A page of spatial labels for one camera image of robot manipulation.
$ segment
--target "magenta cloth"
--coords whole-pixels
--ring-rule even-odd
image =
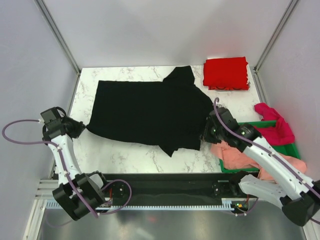
[[[276,120],[275,127],[257,128],[270,145],[281,146],[295,142],[295,135],[289,124],[274,108],[265,103],[258,103],[254,106],[254,110],[263,116],[262,121]]]

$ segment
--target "peach cloth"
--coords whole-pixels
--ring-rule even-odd
[[[274,180],[274,178],[266,172],[258,163],[252,158],[248,157],[244,153],[241,153],[235,147],[231,147],[225,141],[218,144],[212,144],[211,152],[223,161],[225,169],[248,169],[258,168],[260,169],[258,178],[261,180]],[[305,173],[307,171],[307,165],[304,161],[297,159],[293,156],[286,156],[280,153],[284,159],[286,159],[292,166],[298,169],[300,172]]]

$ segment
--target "pink cloth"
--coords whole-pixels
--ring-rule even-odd
[[[282,146],[295,142],[295,135],[285,119],[274,109],[265,103],[258,103],[254,110],[263,116],[262,121],[276,120],[275,127],[257,128],[267,142],[273,146]]]
[[[218,144],[212,144],[211,152],[223,161],[223,166],[226,169],[260,169],[258,178],[261,180],[274,180],[274,178],[266,172],[258,163],[244,153],[241,153],[235,147],[229,146],[225,141]],[[307,171],[307,165],[304,161],[292,156],[286,156],[280,153],[292,166],[298,169],[301,173]]]

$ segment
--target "marble table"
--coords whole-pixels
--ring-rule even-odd
[[[162,81],[175,67],[103,67],[84,68],[77,86],[70,116],[88,124],[99,80],[104,81]],[[203,86],[203,66],[192,66],[195,85],[212,101],[220,98],[238,122],[259,121],[253,107],[259,103],[255,83],[247,67],[248,91],[215,91]],[[85,130],[74,140],[74,152],[85,173],[220,173],[219,159],[210,152],[211,144],[201,143],[200,151],[179,149],[172,157],[159,146],[127,143],[102,138]]]

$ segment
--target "reflective metal surface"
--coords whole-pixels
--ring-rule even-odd
[[[52,225],[70,220],[63,210],[46,210]],[[42,223],[41,240],[305,240],[301,227],[277,207],[258,202],[248,216],[217,211],[127,210],[99,219],[88,215],[61,228]]]

